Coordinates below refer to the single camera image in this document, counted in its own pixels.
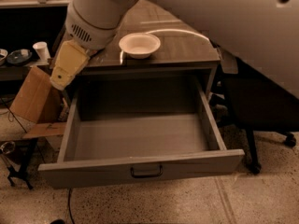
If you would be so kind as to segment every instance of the drawer front panel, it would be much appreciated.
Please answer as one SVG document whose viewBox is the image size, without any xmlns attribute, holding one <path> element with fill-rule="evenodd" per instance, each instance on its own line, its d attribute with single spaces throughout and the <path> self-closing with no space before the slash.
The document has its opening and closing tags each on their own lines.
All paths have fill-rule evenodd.
<svg viewBox="0 0 299 224">
<path fill-rule="evenodd" d="M 228 175 L 243 157 L 242 150 L 208 151 L 185 157 L 153 158 L 148 162 L 97 165 L 96 161 L 42 164 L 41 174 L 56 189 L 128 184 L 210 175 Z"/>
</svg>

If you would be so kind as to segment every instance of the chair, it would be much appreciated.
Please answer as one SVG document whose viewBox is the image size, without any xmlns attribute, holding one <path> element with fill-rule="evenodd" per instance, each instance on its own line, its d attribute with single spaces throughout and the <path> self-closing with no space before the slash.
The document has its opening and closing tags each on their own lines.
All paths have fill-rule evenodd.
<svg viewBox="0 0 299 224">
<path fill-rule="evenodd" d="M 218 69 L 212 87 L 215 93 L 209 103 L 227 107 L 228 117 L 222 117 L 218 127 L 234 124 L 246 131 L 251 156 L 249 169 L 258 174 L 262 166 L 253 132 L 281 133 L 286 135 L 284 144 L 294 147 L 296 139 L 290 132 L 299 131 L 299 100 L 241 60 L 237 59 L 237 63 L 237 75 L 226 75 L 221 67 Z M 216 93 L 222 93 L 224 99 Z"/>
</svg>

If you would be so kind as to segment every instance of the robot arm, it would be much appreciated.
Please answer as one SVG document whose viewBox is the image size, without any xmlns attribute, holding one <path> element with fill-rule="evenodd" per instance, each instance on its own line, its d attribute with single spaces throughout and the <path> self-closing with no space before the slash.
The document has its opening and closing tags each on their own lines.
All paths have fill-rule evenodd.
<svg viewBox="0 0 299 224">
<path fill-rule="evenodd" d="M 169 10 L 299 98 L 296 46 L 299 0 L 150 1 Z M 121 16 L 135 2 L 73 0 L 66 21 L 67 31 L 87 53 L 103 49 L 115 34 Z M 92 38 L 95 43 L 89 40 L 93 36 L 97 37 Z"/>
</svg>

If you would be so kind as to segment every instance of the desk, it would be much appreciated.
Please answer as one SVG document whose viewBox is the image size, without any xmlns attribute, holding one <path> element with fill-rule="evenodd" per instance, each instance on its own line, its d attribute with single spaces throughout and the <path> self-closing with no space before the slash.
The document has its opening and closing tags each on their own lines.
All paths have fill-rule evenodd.
<svg viewBox="0 0 299 224">
<path fill-rule="evenodd" d="M 162 46 L 133 60 L 118 42 L 140 31 Z M 81 72 L 58 160 L 38 170 L 56 189 L 230 174 L 244 152 L 226 149 L 206 99 L 218 62 L 206 38 L 141 0 Z"/>
</svg>

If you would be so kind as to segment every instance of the terrazzo floor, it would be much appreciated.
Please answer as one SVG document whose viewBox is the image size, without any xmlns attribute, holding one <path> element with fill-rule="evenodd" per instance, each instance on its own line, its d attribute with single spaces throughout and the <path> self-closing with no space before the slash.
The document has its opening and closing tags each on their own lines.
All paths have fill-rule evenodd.
<svg viewBox="0 0 299 224">
<path fill-rule="evenodd" d="M 32 124 L 20 119 L 25 128 Z M 20 139 L 24 132 L 0 108 L 0 140 Z M 235 126 L 221 129 L 228 148 L 248 153 L 246 137 Z M 245 168 L 245 160 L 232 175 L 73 189 L 70 209 L 77 224 L 93 223 L 299 223 L 299 147 L 284 147 L 275 133 L 255 133 L 259 175 Z M 50 224 L 55 219 L 72 223 L 68 189 L 53 189 L 37 171 L 52 162 L 57 151 L 41 140 L 27 169 L 34 186 L 14 179 L 0 160 L 0 224 Z"/>
</svg>

